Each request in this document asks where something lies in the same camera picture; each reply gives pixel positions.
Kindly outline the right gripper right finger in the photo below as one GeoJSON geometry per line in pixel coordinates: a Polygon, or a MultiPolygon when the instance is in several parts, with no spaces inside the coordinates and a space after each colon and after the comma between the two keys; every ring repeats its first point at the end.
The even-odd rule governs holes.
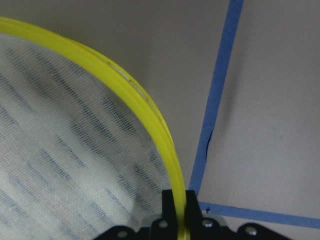
{"type": "Polygon", "coordinates": [[[204,215],[195,191],[186,190],[185,224],[192,240],[287,240],[288,237],[257,223],[231,230],[222,218],[204,215]]]}

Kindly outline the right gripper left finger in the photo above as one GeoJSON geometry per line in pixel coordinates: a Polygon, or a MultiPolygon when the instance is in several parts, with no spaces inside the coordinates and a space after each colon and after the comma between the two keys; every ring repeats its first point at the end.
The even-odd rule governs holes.
{"type": "Polygon", "coordinates": [[[125,225],[116,225],[96,237],[97,240],[176,240],[178,220],[173,192],[169,189],[161,193],[161,215],[138,231],[125,225]]]}

